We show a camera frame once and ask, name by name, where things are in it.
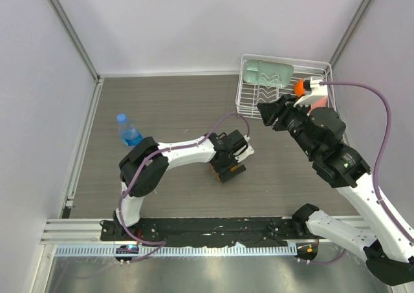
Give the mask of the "orange juice bottle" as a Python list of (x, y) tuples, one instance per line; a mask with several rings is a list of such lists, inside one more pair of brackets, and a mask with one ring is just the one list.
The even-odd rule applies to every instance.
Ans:
[(213, 164), (211, 164), (211, 168), (213, 168), (214, 170), (216, 170), (219, 173), (226, 173), (229, 170), (229, 168), (214, 166)]

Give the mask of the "clear blue water bottle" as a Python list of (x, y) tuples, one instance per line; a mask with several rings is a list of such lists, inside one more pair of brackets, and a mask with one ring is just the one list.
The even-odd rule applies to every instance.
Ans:
[(142, 134), (128, 117), (126, 122), (118, 122), (118, 129), (120, 139), (126, 146), (135, 147), (141, 143), (143, 139)]

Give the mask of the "blue bottle cap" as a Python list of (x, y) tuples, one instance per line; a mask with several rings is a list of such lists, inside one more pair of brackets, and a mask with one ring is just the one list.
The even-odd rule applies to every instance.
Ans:
[(124, 113), (118, 114), (116, 120), (119, 123), (124, 123), (127, 121), (127, 116)]

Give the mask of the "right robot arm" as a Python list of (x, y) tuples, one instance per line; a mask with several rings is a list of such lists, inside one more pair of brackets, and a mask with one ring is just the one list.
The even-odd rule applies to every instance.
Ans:
[(357, 150), (343, 143), (346, 125), (338, 113), (329, 107), (301, 107), (291, 95), (259, 103), (257, 109), (265, 126), (289, 132), (317, 176), (344, 196), (370, 228), (357, 229), (305, 204), (292, 216), (294, 234), (331, 240), (359, 257), (377, 279), (389, 286), (412, 282), (413, 242), (386, 215), (376, 196), (369, 165)]

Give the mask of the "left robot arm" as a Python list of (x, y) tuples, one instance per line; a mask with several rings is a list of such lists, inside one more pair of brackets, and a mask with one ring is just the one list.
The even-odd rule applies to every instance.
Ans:
[(243, 161), (254, 154), (249, 140), (238, 130), (170, 144), (144, 138), (119, 163), (121, 197), (113, 215), (113, 234), (125, 241), (137, 235), (144, 198), (173, 168), (207, 163), (222, 183), (246, 171)]

